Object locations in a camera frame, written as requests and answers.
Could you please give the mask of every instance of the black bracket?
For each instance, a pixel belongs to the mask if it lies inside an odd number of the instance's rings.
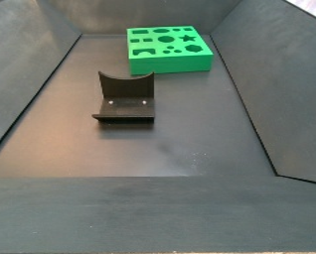
[[[117,78],[99,72],[103,94],[98,120],[154,120],[154,72]]]

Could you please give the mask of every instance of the shape sorter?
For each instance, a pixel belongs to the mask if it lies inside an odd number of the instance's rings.
[[[194,27],[127,29],[130,72],[210,70],[214,54]]]

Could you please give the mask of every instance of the star-shaped hole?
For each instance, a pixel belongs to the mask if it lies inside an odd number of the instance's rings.
[[[181,39],[183,39],[183,42],[194,42],[196,41],[196,36],[187,36],[185,35],[183,37],[179,37]]]

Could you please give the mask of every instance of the cutout hole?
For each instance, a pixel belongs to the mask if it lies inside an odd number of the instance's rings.
[[[149,34],[149,30],[134,30],[131,31],[131,33],[134,35],[145,35],[145,34]]]
[[[158,41],[161,43],[171,43],[174,41],[174,38],[170,37],[170,36],[162,36],[162,37],[158,38]]]
[[[169,30],[169,29],[159,28],[159,29],[155,29],[153,32],[154,32],[154,33],[158,33],[158,34],[163,34],[163,33],[169,33],[170,30]]]
[[[185,47],[185,49],[189,52],[194,52],[194,53],[201,52],[204,50],[202,47],[198,46],[198,45],[189,45],[189,46]]]
[[[141,49],[141,50],[133,50],[133,55],[138,56],[142,53],[149,53],[151,55],[155,55],[155,50],[154,49]]]

